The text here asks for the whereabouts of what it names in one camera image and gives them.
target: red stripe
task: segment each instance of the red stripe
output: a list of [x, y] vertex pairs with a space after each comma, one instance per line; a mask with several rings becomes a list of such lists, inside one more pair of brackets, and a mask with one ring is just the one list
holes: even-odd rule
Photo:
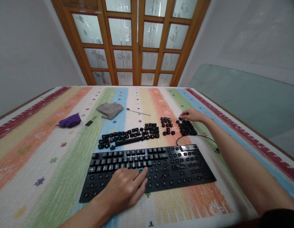
[[19, 126], [21, 123], [23, 123], [25, 120], [27, 120], [29, 117], [37, 113], [40, 109], [48, 105], [50, 102], [55, 100], [58, 96], [66, 92], [71, 87], [62, 87], [56, 92], [52, 93], [51, 95], [48, 95], [45, 99], [42, 101], [39, 101], [37, 104], [33, 105], [29, 109], [25, 110], [18, 116], [12, 118], [7, 123], [0, 126], [0, 139], [3, 138], [7, 133], [11, 132], [13, 129], [15, 129], [17, 126]]
[[248, 132], [242, 129], [239, 125], [225, 116], [222, 112], [216, 109], [212, 104], [208, 103], [204, 98], [194, 92], [192, 89], [186, 89], [189, 93], [191, 93], [195, 98], [197, 98], [200, 102], [202, 102], [205, 106], [207, 106], [211, 111], [213, 111], [219, 118], [225, 121], [235, 132], [241, 135], [244, 139], [246, 139], [254, 148], [259, 151], [265, 158], [276, 164], [279, 169], [285, 173], [289, 178], [294, 181], [294, 168], [292, 168], [288, 163], [283, 161], [280, 157], [278, 157], [275, 153], [270, 151], [266, 146], [261, 144], [257, 139], [251, 136]]

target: striped tablecloth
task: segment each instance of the striped tablecloth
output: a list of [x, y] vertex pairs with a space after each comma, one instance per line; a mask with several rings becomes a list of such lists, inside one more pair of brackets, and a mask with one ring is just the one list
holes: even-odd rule
[[[96, 107], [118, 102], [124, 110], [113, 120]], [[151, 116], [126, 111], [126, 108]], [[169, 87], [57, 87], [0, 120], [0, 227], [55, 227], [85, 206], [79, 197], [92, 153], [102, 134], [160, 123], [175, 123], [182, 110], [195, 108], [213, 118], [251, 152], [294, 199], [294, 162], [196, 90]], [[55, 125], [79, 113], [82, 123], [70, 129]], [[82, 134], [77, 131], [95, 115]], [[198, 133], [211, 137], [201, 123]], [[118, 147], [117, 150], [176, 145], [181, 136], [163, 136]], [[144, 194], [133, 208], [113, 217], [105, 227], [223, 227], [252, 219], [255, 210], [242, 193], [212, 141], [196, 143], [217, 181]]]

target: glass pane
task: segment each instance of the glass pane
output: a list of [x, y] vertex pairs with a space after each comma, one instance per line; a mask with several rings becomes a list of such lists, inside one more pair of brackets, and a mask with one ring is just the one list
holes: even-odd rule
[[164, 53], [161, 70], [174, 71], [180, 54]]
[[114, 57], [117, 69], [132, 69], [132, 51], [114, 50]]
[[153, 73], [142, 73], [141, 74], [141, 85], [142, 86], [152, 86], [154, 81]]
[[131, 20], [109, 18], [113, 45], [132, 46]]
[[176, 0], [172, 17], [191, 19], [198, 0]]
[[82, 43], [102, 44], [97, 16], [73, 14]]
[[157, 86], [170, 86], [173, 74], [160, 74]]
[[130, 0], [106, 0], [107, 11], [131, 13]]
[[118, 84], [120, 86], [132, 86], [133, 85], [133, 73], [132, 72], [117, 72]]
[[188, 28], [188, 25], [171, 24], [166, 48], [182, 49]]
[[167, 0], [147, 0], [145, 15], [165, 17]]
[[143, 52], [142, 69], [155, 70], [158, 55], [157, 52]]
[[104, 49], [85, 48], [89, 63], [94, 68], [108, 68]]
[[145, 22], [143, 47], [159, 48], [162, 30], [163, 24], [161, 23]]
[[105, 71], [93, 71], [93, 75], [98, 86], [111, 86], [110, 73]]

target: yellow stripe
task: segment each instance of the yellow stripe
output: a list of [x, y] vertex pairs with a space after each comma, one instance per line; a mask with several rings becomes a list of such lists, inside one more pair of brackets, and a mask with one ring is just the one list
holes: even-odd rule
[[7, 152], [14, 148], [31, 131], [38, 127], [50, 114], [55, 112], [55, 110], [58, 109], [61, 104], [66, 102], [79, 89], [81, 89], [81, 87], [72, 87], [68, 89], [65, 93], [57, 97], [35, 115], [28, 118], [21, 125], [0, 139], [0, 160]]

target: forearm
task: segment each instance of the forearm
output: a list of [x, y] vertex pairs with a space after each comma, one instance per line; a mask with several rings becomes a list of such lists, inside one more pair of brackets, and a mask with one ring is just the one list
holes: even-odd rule
[[267, 169], [214, 120], [201, 121], [213, 136], [224, 161], [259, 215], [276, 209], [294, 210], [294, 201]]
[[61, 225], [60, 228], [98, 228], [103, 226], [110, 219], [111, 215], [99, 196], [94, 197], [84, 208]]

